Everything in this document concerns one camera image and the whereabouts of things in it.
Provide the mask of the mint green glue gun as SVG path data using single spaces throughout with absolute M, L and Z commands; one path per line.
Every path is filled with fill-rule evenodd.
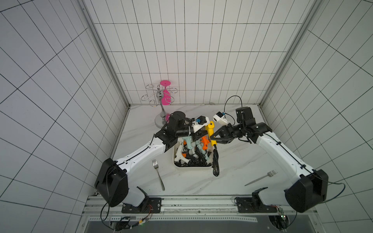
M 192 150 L 195 148 L 195 142 L 192 141 L 191 137 L 184 138 L 184 141 L 186 142 L 188 150 Z

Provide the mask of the yellow glue gun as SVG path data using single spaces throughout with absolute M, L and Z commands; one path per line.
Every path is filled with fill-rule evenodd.
M 212 162 L 212 168 L 213 168 L 213 175 L 218 177 L 220 174 L 220 168 L 219 168 L 219 153 L 217 150 L 217 143 L 212 139 L 212 135 L 214 134 L 214 122 L 210 121 L 210 123 L 206 126 L 206 130 L 210 139 L 210 143 L 213 147 L 213 162 Z

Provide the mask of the cream plastic storage box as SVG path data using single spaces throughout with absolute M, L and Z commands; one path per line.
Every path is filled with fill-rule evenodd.
M 190 160 L 190 162 L 184 163 L 183 161 L 175 162 L 175 153 L 178 149 L 179 145 L 183 145 L 183 156 L 185 156 L 187 159 Z M 208 149 L 203 150 L 202 149 L 202 143 L 201 140 L 197 140 L 195 142 L 195 148 L 192 150 L 188 150 L 186 146 L 186 142 L 184 139 L 179 139 L 177 144 L 173 148 L 173 163 L 178 168 L 209 168 L 212 167 L 213 162 L 213 147 L 211 146 L 211 143 L 208 144 Z

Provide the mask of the white glue gun orange trigger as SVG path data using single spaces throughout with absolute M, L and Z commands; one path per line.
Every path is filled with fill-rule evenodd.
M 183 150 L 183 145 L 180 144 L 178 149 L 176 150 L 174 161 L 175 162 L 183 161 L 184 163 L 188 164 L 190 160 L 187 159 L 185 156 L 183 156 L 182 150 Z

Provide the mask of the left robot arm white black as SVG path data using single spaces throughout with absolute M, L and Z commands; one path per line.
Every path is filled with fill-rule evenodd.
M 144 204 L 146 194 L 139 187 L 128 184 L 128 176 L 144 164 L 173 148 L 179 140 L 197 141 L 207 135 L 210 120 L 206 116 L 189 119 L 181 111 L 173 112 L 166 124 L 152 139 L 136 151 L 114 161 L 106 159 L 99 171 L 94 187 L 109 207 L 121 203 L 138 207 Z

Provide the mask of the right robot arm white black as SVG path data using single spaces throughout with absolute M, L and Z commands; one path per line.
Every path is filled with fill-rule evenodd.
M 266 123 L 257 123 L 251 108 L 238 108 L 236 114 L 237 125 L 229 123 L 222 112 L 214 115 L 214 122 L 221 127 L 211 139 L 228 144 L 236 138 L 247 138 L 260 146 L 281 167 L 287 178 L 254 191 L 251 199 L 254 210 L 265 206 L 290 206 L 303 213 L 326 200 L 328 175 L 323 170 L 315 170 L 298 158 Z

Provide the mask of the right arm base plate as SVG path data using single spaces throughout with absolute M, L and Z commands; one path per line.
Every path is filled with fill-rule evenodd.
M 276 207 L 264 205 L 260 200 L 252 197 L 236 197 L 234 203 L 239 213 L 277 213 Z

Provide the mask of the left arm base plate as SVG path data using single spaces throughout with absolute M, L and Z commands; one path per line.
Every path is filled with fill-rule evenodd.
M 157 214 L 161 212 L 162 198 L 146 197 L 139 206 L 123 204 L 121 212 L 123 214 Z

